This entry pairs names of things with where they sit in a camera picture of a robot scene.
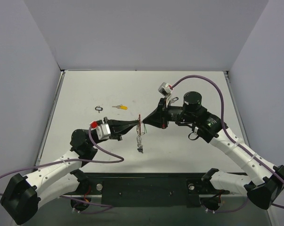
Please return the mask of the red-handled metal keyring holder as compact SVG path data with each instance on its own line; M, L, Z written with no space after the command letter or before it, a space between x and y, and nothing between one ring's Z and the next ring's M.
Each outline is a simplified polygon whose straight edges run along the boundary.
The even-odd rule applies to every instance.
M141 115L140 114L138 115L138 125L136 127L136 132L137 132L137 137L136 137L137 150L138 150L139 153L143 153L143 145L142 145L142 138L141 138L141 135L142 135L142 132L141 132Z

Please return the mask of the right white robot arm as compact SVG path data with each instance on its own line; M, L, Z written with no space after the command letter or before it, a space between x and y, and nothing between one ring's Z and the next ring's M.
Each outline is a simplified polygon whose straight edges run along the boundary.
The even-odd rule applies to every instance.
M202 189L208 193L226 190L246 195L257 207L267 210L284 189L284 165L276 166L262 158L221 119L202 106L202 96L195 91L184 95L183 105L171 106L168 98L161 98L157 108L143 119L148 124L166 129L169 122L190 127L198 138L221 150L246 174L209 170L202 178Z

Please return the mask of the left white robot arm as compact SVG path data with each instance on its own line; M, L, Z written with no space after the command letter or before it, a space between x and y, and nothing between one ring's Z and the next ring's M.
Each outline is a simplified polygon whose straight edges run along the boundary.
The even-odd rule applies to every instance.
M76 129L71 135L71 149L51 163L39 165L37 170L22 176L15 174L1 196L0 203L17 225L30 220L38 209L51 200L75 191L87 191L88 182L80 170L95 162L99 143L122 140L122 136L139 125L138 120L94 121L89 129Z

